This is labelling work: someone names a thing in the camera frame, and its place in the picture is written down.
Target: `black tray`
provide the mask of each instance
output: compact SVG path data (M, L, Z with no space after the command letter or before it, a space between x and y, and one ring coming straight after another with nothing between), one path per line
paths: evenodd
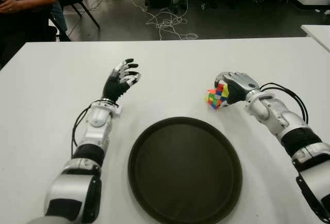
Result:
M242 185L226 137L187 117L146 129L130 153L128 176L137 201L161 223L216 223L233 210Z

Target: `robotic arm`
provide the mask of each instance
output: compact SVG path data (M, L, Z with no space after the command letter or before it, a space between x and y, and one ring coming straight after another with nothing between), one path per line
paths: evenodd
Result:
M321 221L330 223L330 145L274 94L260 91L247 74L223 72L216 87L219 81L228 84L228 104L245 101L246 111L278 139L299 173L296 182L309 206Z
M119 114L116 101L141 76L126 71L138 66L131 62L133 59L127 59L113 69L102 99L89 106L87 130L71 160L48 190L45 216L29 224L92 223L96 220L101 200L101 167L108 149L111 119Z

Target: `person's hand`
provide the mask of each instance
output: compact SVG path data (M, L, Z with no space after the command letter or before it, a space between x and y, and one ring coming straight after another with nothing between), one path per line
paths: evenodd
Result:
M0 13L10 14L21 11L21 2L17 0L2 0Z

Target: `floor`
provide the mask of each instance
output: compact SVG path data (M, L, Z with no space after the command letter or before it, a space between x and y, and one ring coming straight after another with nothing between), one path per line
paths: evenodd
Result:
M80 18L71 7L65 7L67 33L73 41L160 40L159 30L154 25L145 24L151 16L134 6L133 1L138 6L144 5L144 0L85 0L100 24L100 30L86 13ZM159 19L169 17L161 14ZM190 0L184 18L188 23L175 26L176 31L180 34L195 33L198 39L303 37L306 34L300 29L302 24L330 24L330 15L301 10L293 3L256 4L251 0L238 1L235 9L230 9L225 1L220 0L217 9L204 10L200 0ZM177 35L164 31L161 35L162 40L179 39Z

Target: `black cable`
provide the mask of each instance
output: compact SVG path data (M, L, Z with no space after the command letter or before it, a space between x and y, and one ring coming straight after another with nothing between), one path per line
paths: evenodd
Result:
M268 88L263 89L262 91L271 90L271 89L280 90L280 91L283 91L283 92L285 92L285 93L288 94L288 92L286 92L284 89L278 88L278 87L268 87ZM296 100L296 102L298 103L298 105L299 105L299 107L301 109L301 112L303 114L303 120L306 122L306 117L305 117L305 112L304 112L303 106L301 105L301 103L296 98L293 98L293 99Z
M264 88L267 85L275 85L275 86L278 86L278 87ZM273 83L273 82L262 85L260 89L261 89L261 91L275 89L275 90L283 91L286 94L290 95L298 103L298 105L299 105L299 107L301 109L302 115L303 115L303 120L308 124L309 118L308 118L307 108L306 108L304 102L302 101L302 99L296 93L294 93L293 91L291 91L290 89L288 89L288 88L286 88L284 86L281 86L281 85L276 84L276 83Z
M309 117L308 117L308 111L307 111L307 108L306 108L304 102L302 101L302 99L301 99L296 93L294 93L293 91L291 91L290 89L288 89L288 88L286 88L286 87L284 87L284 86L281 86L281 85L279 85L279 84L277 84L277 83L273 83L273 82L270 82L270 83L267 83L267 84L262 85L262 86L261 86L261 89L262 89L264 86L266 86L266 85L276 85L276 86L282 87L283 89L285 89L286 91L288 91L287 94L291 95L294 99L297 98L298 101L299 101L299 102L301 103L301 105L303 106L304 112L305 112L305 114L306 114L306 120L304 120L304 121L308 124Z
M86 115L87 111L90 109L90 107L91 107L91 105L89 105L86 109L84 109L80 113L80 115L77 117L76 122L75 122L75 124L73 126L73 129L72 129L72 138L71 138L71 158L73 157L73 144L77 146L77 142L76 142L76 138L75 138L76 129L77 129L78 125L81 123L81 121L83 120L83 118L85 117L85 115Z

